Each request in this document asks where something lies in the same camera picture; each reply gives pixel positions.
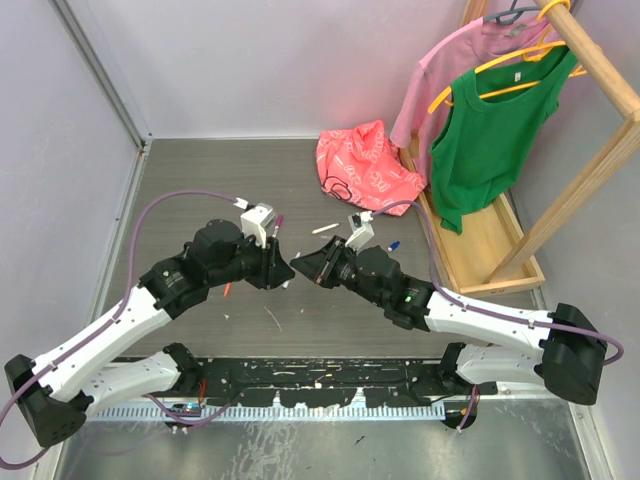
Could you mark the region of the green tank top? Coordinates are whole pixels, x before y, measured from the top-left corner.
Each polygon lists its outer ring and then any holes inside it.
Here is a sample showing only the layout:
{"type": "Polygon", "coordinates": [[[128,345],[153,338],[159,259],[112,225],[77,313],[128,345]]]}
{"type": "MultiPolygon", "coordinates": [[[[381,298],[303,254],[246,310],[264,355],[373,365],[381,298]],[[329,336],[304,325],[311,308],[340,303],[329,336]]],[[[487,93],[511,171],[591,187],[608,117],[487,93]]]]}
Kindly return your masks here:
{"type": "Polygon", "coordinates": [[[539,61],[470,70],[452,82],[448,118],[430,147],[431,191],[441,226],[488,207],[517,181],[577,58],[566,46],[539,61]]]}

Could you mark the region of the wooden clothes rack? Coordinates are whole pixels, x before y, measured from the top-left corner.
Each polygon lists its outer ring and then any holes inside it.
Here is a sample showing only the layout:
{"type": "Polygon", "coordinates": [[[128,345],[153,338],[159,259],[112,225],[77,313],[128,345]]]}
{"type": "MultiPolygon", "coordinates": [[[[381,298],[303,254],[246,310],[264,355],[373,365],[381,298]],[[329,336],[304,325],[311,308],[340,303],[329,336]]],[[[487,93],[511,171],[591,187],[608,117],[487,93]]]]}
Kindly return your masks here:
{"type": "Polygon", "coordinates": [[[462,234],[424,224],[442,282],[470,296],[639,286],[639,5],[544,8],[586,75],[566,84],[513,201],[471,215],[462,234]]]}

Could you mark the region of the grey hanger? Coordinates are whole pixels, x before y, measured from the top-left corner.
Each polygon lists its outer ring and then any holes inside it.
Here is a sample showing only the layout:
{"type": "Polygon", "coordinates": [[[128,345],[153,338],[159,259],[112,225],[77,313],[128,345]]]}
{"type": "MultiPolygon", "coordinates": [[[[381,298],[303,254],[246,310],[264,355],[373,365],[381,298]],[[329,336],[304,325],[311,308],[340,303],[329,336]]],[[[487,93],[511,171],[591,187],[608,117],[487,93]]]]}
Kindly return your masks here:
{"type": "Polygon", "coordinates": [[[483,18],[484,23],[496,23],[498,25],[513,25],[525,13],[536,12],[539,10],[537,5],[519,6],[518,0],[513,0],[508,10],[486,15],[483,18]]]}

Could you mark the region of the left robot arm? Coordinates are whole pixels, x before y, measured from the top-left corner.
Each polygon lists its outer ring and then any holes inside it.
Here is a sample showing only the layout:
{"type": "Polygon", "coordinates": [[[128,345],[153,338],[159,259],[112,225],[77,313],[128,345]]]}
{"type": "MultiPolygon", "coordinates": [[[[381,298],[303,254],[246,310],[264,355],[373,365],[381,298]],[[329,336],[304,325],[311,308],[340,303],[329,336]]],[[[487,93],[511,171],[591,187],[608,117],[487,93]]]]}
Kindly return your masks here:
{"type": "Polygon", "coordinates": [[[19,354],[4,371],[37,444],[47,449],[73,436],[94,414],[136,396],[194,393],[199,364],[180,343],[127,367],[107,365],[131,345],[203,303],[211,289],[245,281],[271,290],[293,279],[273,217],[257,210],[239,223],[212,220],[182,251],[156,262],[102,317],[68,341],[31,359],[19,354]]]}

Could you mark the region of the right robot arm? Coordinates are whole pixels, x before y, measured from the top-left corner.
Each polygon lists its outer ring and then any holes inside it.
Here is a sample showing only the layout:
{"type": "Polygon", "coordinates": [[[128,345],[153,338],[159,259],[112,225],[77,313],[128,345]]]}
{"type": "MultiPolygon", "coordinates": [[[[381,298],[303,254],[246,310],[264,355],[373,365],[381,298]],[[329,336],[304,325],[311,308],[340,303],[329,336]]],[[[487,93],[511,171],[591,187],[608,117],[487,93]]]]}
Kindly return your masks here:
{"type": "Polygon", "coordinates": [[[575,306],[517,309],[465,297],[405,274],[380,247],[355,252],[339,237],[290,265],[322,288],[357,294],[403,329],[465,337],[446,349],[438,370],[449,393],[511,382],[579,405],[597,400],[608,342],[575,306]]]}

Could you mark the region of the white yellow-tipped pen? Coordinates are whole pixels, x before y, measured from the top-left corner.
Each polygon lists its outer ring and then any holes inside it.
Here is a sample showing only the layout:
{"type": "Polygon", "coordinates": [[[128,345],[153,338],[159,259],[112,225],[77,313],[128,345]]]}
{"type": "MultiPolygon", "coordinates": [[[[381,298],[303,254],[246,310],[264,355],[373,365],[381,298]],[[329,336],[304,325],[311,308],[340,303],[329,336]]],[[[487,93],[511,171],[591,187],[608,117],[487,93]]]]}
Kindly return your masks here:
{"type": "Polygon", "coordinates": [[[322,227],[319,227],[319,228],[316,228],[316,229],[312,230],[312,231],[311,231],[311,234],[312,234],[312,235],[318,235],[318,234],[321,234],[321,233],[324,233],[324,232],[327,232],[327,231],[333,230],[333,229],[335,229],[335,228],[337,228],[337,227],[339,227],[339,226],[340,226],[340,223],[339,223],[339,222],[337,222],[337,223],[332,223],[332,224],[325,225],[325,226],[322,226],[322,227]]]}

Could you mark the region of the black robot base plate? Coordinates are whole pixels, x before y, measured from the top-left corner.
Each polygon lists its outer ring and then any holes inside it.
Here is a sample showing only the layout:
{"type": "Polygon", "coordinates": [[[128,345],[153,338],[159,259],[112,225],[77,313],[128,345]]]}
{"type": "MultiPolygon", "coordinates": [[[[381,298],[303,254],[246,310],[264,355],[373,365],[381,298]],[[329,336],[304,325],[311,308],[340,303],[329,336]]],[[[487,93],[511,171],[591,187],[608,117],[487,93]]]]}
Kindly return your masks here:
{"type": "Polygon", "coordinates": [[[428,359],[215,358],[201,363],[189,388],[157,391],[157,397],[204,397],[207,406],[286,408],[346,407],[358,393],[376,408],[430,406],[472,387],[446,379],[428,359]]]}

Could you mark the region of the aluminium corner profile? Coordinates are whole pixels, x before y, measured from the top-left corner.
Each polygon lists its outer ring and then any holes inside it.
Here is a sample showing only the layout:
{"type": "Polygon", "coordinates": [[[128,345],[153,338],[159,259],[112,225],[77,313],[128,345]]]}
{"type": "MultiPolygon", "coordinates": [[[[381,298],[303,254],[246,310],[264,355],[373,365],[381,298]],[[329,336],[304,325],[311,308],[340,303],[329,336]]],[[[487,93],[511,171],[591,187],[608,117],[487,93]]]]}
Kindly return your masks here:
{"type": "Polygon", "coordinates": [[[153,134],[88,3],[50,1],[81,57],[134,144],[148,148],[153,134]]]}

